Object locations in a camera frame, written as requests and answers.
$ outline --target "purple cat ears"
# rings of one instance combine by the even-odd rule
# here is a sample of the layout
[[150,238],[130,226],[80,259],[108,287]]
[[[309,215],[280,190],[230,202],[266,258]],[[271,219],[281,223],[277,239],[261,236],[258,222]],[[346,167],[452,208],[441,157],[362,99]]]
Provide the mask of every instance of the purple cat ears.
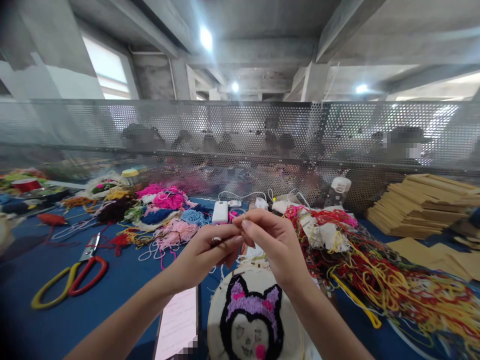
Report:
[[251,315],[263,315],[270,323],[273,330],[273,340],[278,341],[278,324],[275,316],[280,311],[281,289],[278,285],[268,288],[263,296],[258,292],[249,292],[245,280],[239,276],[230,292],[228,313],[225,320],[229,320],[236,310],[243,310]]

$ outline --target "person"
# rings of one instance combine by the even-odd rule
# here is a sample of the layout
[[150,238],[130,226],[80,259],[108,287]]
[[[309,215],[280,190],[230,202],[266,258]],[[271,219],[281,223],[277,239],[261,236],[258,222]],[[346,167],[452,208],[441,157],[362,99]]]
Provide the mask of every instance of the person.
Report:
[[[212,245],[214,237],[222,241]],[[206,225],[178,258],[93,330],[67,356],[125,359],[144,331],[177,293],[197,286],[214,265],[231,267],[243,242],[266,253],[278,285],[290,299],[323,360],[373,359],[327,297],[312,281],[288,219],[254,209],[232,224]]]

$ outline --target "red scissors handle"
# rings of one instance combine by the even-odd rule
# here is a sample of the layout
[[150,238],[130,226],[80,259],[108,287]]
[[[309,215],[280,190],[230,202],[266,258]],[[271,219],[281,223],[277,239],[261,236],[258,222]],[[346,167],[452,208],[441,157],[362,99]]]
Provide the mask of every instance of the red scissors handle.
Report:
[[[85,276],[89,273],[89,271],[92,269],[95,263],[100,263],[101,264],[101,269],[100,272],[95,276],[95,278],[90,281],[87,285],[84,287],[77,289],[80,285],[80,283],[85,279]],[[109,268],[109,263],[106,262],[102,257],[100,256],[93,256],[90,259],[88,259],[88,262],[86,263],[85,268],[81,271],[81,273],[78,275],[78,277],[75,279],[73,284],[71,285],[70,289],[68,290],[68,295],[71,297],[81,295],[88,290],[90,290],[96,283],[98,283],[102,277],[105,275]]]

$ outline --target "stack of cardboard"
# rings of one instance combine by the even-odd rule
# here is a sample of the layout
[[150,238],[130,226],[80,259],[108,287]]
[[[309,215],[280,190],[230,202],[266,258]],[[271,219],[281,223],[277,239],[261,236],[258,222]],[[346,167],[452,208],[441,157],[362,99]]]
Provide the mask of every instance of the stack of cardboard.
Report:
[[465,281],[480,281],[480,253],[458,252],[438,243],[426,247],[411,237],[387,244],[410,262],[432,270],[441,270]]
[[441,234],[465,211],[480,206],[480,187],[431,174],[415,174],[388,186],[366,214],[384,234],[423,240]]

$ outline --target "hat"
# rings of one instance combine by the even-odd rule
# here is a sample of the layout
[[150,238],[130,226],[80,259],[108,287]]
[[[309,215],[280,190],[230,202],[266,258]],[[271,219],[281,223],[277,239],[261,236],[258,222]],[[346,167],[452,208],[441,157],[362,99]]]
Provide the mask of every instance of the hat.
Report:
[[433,139],[431,137],[425,137],[424,130],[419,126],[397,126],[384,134],[384,140],[389,144],[426,144],[430,143]]

